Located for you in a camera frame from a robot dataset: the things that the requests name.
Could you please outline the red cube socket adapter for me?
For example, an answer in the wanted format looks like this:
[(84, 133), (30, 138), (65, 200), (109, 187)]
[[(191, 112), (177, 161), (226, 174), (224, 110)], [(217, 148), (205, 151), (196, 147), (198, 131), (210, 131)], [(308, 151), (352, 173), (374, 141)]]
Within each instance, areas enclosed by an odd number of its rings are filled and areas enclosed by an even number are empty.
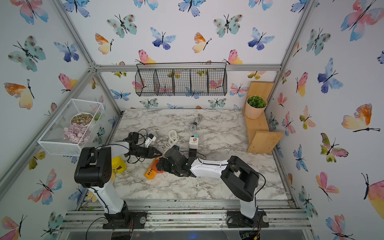
[(159, 163), (160, 159), (159, 158), (156, 158), (154, 159), (153, 163), (152, 163), (152, 169), (157, 173), (157, 174), (162, 174), (163, 171), (162, 170), (158, 170), (158, 163)]

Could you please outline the orange power strip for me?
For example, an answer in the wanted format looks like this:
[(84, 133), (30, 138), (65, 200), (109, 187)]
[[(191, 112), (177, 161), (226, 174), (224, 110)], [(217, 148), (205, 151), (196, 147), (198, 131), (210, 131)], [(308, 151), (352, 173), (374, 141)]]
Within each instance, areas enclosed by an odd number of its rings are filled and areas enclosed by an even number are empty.
[(144, 176), (147, 178), (147, 179), (154, 179), (154, 177), (156, 176), (156, 174), (162, 174), (163, 171), (158, 171), (157, 170), (157, 163), (159, 162), (160, 158), (155, 158), (150, 167), (147, 169), (147, 171), (144, 173)]

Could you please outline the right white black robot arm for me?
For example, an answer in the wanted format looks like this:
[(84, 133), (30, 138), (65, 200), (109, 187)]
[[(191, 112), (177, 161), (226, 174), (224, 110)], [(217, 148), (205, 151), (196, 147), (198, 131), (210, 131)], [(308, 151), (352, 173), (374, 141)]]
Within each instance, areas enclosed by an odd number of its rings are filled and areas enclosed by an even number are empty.
[(252, 219), (259, 210), (256, 194), (261, 174), (237, 156), (223, 161), (209, 161), (196, 149), (190, 149), (186, 157), (179, 147), (173, 146), (159, 158), (156, 168), (177, 177), (220, 179), (240, 200), (240, 213), (244, 217)]

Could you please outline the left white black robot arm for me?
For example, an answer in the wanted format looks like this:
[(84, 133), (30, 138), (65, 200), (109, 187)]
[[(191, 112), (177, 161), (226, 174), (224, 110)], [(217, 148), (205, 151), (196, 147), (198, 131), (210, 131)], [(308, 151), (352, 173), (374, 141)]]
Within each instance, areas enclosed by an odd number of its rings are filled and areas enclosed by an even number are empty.
[(120, 214), (125, 201), (116, 192), (111, 177), (113, 159), (137, 157), (155, 159), (162, 153), (150, 144), (157, 138), (153, 134), (142, 136), (138, 132), (129, 133), (122, 141), (99, 147), (84, 147), (74, 173), (75, 182), (97, 196), (107, 216)]

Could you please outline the white cube socket adapter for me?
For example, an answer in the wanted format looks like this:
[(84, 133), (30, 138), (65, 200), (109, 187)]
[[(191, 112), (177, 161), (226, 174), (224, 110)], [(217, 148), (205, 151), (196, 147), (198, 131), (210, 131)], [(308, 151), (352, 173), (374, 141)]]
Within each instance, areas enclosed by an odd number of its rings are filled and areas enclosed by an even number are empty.
[(189, 148), (193, 150), (197, 150), (199, 147), (199, 138), (198, 137), (190, 137), (189, 140)]

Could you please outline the black power strip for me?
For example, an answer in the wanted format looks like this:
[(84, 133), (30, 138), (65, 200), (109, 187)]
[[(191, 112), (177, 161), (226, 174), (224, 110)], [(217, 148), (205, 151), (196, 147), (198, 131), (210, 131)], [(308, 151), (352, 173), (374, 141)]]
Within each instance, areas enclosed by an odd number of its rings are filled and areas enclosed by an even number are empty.
[(189, 149), (189, 158), (196, 158), (196, 157), (197, 157), (197, 150)]

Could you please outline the yellow rubber glove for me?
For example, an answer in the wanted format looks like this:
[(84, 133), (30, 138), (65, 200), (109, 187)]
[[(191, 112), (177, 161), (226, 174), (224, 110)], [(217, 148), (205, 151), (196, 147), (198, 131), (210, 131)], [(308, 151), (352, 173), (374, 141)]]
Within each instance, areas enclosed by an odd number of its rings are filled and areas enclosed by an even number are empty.
[[(116, 179), (116, 175), (123, 173), (127, 168), (126, 162), (121, 157), (116, 157), (112, 159), (112, 174), (110, 178), (110, 182), (113, 185)], [(89, 191), (88, 195), (86, 196), (85, 200), (89, 202), (97, 202), (98, 196)]]

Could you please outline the bowl of brown pebbles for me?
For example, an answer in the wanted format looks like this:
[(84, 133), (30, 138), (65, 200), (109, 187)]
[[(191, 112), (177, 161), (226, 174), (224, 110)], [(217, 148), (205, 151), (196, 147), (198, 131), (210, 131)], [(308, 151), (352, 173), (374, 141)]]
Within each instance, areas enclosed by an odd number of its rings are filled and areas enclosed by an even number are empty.
[(71, 125), (88, 126), (92, 122), (93, 118), (92, 114), (79, 113), (71, 118), (70, 123)]

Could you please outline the pink flower pile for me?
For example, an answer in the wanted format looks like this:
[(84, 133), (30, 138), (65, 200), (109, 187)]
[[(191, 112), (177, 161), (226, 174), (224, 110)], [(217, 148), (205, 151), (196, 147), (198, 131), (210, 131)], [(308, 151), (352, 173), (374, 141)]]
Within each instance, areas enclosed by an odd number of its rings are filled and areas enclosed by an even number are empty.
[(90, 131), (83, 125), (71, 125), (69, 128), (63, 128), (64, 140), (79, 146), (85, 145), (90, 139)]

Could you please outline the wooden corner shelf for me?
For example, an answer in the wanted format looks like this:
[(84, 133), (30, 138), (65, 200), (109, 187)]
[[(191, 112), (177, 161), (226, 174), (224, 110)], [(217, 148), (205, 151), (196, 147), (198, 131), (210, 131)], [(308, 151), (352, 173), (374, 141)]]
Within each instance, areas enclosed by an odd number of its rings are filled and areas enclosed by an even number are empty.
[[(269, 98), (273, 87), (273, 82), (253, 81), (250, 84), (247, 98), (259, 96), (265, 103), (267, 103), (267, 99)], [(249, 140), (249, 148), (247, 152), (270, 154), (277, 143), (282, 139), (284, 133), (270, 131), (265, 108), (253, 108), (246, 102), (244, 114)]]

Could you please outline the pink pot green plant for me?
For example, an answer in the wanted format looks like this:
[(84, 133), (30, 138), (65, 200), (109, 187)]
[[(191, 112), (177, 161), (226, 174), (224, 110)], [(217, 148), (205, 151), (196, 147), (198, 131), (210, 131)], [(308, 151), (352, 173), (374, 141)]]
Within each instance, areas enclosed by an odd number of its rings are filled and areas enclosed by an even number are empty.
[(249, 119), (258, 119), (264, 113), (267, 104), (266, 99), (263, 97), (250, 96), (246, 101), (245, 115)]

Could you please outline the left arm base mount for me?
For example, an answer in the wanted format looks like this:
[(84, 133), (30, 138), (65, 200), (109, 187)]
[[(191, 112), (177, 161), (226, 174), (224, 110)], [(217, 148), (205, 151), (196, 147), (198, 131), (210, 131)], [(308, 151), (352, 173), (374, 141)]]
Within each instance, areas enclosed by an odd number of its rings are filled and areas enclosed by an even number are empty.
[(144, 229), (147, 221), (146, 212), (132, 212), (123, 210), (120, 213), (108, 215), (105, 214), (107, 223), (103, 224), (103, 229), (122, 230), (122, 229)]

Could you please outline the white mesh wall basket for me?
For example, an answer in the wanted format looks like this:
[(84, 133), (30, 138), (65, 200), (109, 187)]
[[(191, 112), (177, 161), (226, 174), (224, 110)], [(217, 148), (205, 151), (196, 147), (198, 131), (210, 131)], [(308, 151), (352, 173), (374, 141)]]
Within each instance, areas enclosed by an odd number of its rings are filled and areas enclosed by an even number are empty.
[(70, 99), (38, 144), (50, 155), (78, 157), (86, 145), (93, 144), (104, 111), (103, 103)]

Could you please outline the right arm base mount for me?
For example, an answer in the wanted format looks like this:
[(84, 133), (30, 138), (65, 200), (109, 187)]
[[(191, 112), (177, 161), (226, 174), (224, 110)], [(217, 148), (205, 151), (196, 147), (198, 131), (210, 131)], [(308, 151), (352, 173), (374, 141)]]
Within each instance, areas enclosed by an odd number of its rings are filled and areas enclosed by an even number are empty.
[(247, 218), (240, 211), (227, 211), (229, 228), (268, 228), (269, 218), (264, 210), (258, 210), (253, 218)]

